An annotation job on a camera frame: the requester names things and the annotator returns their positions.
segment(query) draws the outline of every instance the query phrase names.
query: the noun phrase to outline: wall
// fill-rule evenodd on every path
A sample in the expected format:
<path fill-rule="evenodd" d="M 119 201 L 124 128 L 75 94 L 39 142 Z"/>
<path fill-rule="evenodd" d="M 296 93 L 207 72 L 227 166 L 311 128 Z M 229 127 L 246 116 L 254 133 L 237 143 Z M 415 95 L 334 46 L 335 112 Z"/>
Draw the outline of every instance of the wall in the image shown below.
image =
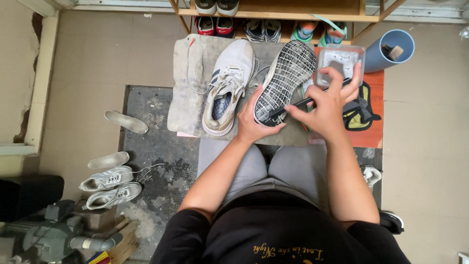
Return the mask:
<path fill-rule="evenodd" d="M 31 106 L 34 60 L 39 41 L 32 27 L 33 11 L 16 0 L 0 1 L 0 144 L 20 134 Z M 22 157 L 0 157 L 0 175 L 18 174 Z"/>

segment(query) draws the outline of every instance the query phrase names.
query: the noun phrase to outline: orange board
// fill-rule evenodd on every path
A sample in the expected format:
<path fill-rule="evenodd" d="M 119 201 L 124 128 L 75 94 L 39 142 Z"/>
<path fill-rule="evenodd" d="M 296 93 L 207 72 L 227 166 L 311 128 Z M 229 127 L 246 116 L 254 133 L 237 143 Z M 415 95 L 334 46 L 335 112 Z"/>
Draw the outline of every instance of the orange board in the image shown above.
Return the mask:
<path fill-rule="evenodd" d="M 322 48 L 315 47 L 314 53 L 319 58 L 319 51 Z M 365 73 L 363 81 L 366 82 L 371 89 L 371 108 L 373 113 L 378 114 L 381 120 L 373 121 L 371 127 L 364 131 L 347 131 L 352 145 L 354 147 L 364 148 L 382 148 L 383 140 L 383 119 L 384 119 L 384 70 L 373 73 Z"/>

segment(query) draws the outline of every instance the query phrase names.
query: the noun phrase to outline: black t-shirt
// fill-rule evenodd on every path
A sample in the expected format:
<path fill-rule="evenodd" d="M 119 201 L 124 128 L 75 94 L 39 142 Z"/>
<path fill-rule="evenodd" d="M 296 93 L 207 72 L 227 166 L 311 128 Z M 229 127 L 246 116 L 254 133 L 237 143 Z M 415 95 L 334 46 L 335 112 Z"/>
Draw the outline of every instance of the black t-shirt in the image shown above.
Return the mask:
<path fill-rule="evenodd" d="M 150 264 L 410 263 L 377 224 L 339 222 L 294 195 L 262 191 L 233 200 L 215 218 L 182 210 L 169 220 Z"/>

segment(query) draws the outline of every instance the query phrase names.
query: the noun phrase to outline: gray pants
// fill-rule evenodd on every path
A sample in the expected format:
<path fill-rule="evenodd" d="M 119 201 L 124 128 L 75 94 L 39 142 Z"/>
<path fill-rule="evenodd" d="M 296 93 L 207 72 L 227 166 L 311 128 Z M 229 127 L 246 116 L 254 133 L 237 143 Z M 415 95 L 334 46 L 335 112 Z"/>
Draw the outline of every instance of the gray pants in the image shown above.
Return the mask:
<path fill-rule="evenodd" d="M 197 177 L 225 149 L 229 141 L 200 139 Z M 325 179 L 325 145 L 281 147 L 269 171 L 260 150 L 252 145 L 244 155 L 220 209 L 230 201 L 255 192 L 279 190 L 298 196 L 329 213 Z"/>

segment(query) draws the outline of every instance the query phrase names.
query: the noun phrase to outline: blue cylinder container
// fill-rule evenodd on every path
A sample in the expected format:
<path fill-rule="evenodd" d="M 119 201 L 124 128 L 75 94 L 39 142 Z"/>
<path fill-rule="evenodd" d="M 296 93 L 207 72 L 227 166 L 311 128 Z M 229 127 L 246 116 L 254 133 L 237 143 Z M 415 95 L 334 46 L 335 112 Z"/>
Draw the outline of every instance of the blue cylinder container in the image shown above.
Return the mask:
<path fill-rule="evenodd" d="M 391 61 L 386 58 L 381 51 L 382 44 L 386 44 L 390 47 L 400 46 L 404 49 L 404 52 L 397 58 L 397 61 Z M 399 29 L 388 31 L 366 49 L 364 72 L 384 70 L 399 63 L 406 62 L 412 57 L 414 50 L 414 39 L 409 33 Z"/>

